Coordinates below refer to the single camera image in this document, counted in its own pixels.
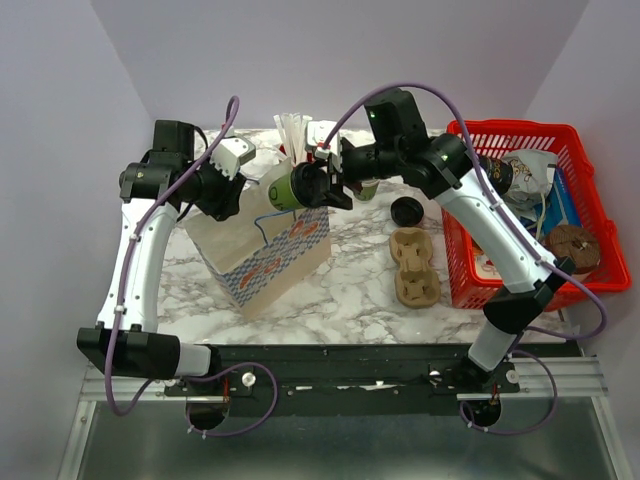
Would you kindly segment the black plastic cup lid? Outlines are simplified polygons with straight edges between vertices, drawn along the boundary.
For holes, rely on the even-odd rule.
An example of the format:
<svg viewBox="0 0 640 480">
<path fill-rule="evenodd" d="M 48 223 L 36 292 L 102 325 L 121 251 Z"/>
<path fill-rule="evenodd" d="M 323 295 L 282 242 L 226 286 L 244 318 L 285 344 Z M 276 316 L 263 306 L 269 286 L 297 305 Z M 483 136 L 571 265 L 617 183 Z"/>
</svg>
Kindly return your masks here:
<svg viewBox="0 0 640 480">
<path fill-rule="evenodd" d="M 299 208 L 326 206 L 329 189 L 329 174 L 323 163 L 304 162 L 291 173 L 291 191 Z"/>
</svg>

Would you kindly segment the checkered paper takeout bag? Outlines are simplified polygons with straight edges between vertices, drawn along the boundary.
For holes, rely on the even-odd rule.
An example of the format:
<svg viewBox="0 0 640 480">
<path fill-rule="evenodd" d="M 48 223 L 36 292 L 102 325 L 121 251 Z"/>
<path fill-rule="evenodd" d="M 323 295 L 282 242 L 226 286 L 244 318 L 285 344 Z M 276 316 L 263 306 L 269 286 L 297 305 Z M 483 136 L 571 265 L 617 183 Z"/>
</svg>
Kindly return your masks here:
<svg viewBox="0 0 640 480">
<path fill-rule="evenodd" d="M 240 197 L 240 211 L 224 222 L 200 213 L 186 231 L 222 291 L 253 318 L 331 255 L 328 209 L 278 211 L 268 190 L 292 166 L 271 167 Z"/>
</svg>

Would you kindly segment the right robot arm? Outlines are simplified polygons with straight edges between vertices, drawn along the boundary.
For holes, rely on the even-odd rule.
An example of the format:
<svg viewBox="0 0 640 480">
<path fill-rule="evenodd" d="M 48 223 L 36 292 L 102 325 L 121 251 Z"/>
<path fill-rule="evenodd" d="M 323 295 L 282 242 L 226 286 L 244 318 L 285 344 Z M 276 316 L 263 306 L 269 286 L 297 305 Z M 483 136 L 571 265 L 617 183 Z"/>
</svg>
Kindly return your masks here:
<svg viewBox="0 0 640 480">
<path fill-rule="evenodd" d="M 432 137 L 407 84 L 380 87 L 320 133 L 306 135 L 308 150 L 327 168 L 320 198 L 347 210 L 345 188 L 399 177 L 436 201 L 479 244 L 503 285 L 485 304 L 486 324 L 460 367 L 460 379 L 480 392 L 516 339 L 551 302 L 575 270 L 555 257 L 508 209 L 482 169 L 469 131 Z"/>
</svg>

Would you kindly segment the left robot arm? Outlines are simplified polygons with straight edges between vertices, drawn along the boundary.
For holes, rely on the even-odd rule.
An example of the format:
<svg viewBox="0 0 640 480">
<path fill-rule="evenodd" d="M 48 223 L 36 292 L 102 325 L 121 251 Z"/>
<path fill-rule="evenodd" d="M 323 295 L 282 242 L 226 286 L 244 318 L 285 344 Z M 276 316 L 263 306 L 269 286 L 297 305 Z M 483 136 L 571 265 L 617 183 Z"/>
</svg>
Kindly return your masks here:
<svg viewBox="0 0 640 480">
<path fill-rule="evenodd" d="M 246 183 L 240 167 L 256 148 L 228 133 L 198 164 L 196 131 L 192 124 L 157 121 L 152 148 L 120 174 L 122 228 L 114 273 L 95 327 L 79 330 L 77 346 L 105 375 L 187 376 L 197 393 L 209 395 L 222 380 L 215 349 L 157 331 L 163 260 L 182 206 L 195 205 L 217 221 L 238 213 Z"/>
</svg>

